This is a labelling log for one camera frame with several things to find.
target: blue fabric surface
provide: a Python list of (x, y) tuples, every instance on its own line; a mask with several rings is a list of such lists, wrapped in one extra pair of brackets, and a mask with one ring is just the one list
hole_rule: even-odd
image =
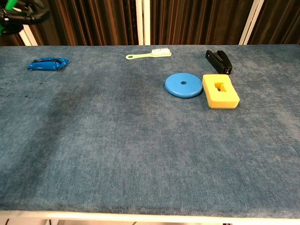
[[(0, 48), (0, 210), (300, 218), (300, 47)], [(182, 99), (174, 73), (216, 73), (224, 50), (240, 103)], [(27, 71), (64, 57), (63, 71)]]

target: stapler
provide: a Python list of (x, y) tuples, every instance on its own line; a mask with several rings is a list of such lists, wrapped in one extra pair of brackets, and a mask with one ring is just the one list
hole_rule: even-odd
[(211, 50), (207, 50), (205, 57), (219, 74), (229, 75), (231, 73), (233, 66), (231, 65), (231, 62), (229, 61), (225, 52), (217, 51), (213, 53)]

